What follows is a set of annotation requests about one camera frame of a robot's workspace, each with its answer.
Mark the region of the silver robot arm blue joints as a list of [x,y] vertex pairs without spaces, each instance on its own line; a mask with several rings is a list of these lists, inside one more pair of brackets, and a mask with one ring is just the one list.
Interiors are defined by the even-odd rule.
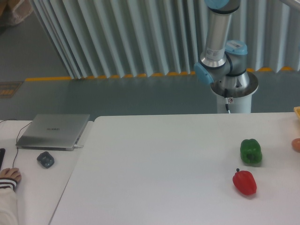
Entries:
[[289,67],[300,70],[298,0],[206,0],[209,25],[195,63],[197,76],[211,83],[233,71],[233,57],[245,57],[242,70]]

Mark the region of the person's hand on mouse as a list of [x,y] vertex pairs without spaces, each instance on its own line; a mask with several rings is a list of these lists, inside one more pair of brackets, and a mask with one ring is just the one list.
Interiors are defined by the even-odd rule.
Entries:
[[16,184],[22,179],[19,168],[6,168],[0,172],[0,181],[11,182],[14,181]]

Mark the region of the white sleeve striped cuff forearm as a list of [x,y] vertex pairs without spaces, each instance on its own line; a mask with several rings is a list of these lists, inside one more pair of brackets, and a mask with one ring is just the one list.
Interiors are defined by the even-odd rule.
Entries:
[[17,181],[11,178],[0,179],[0,224],[18,225]]

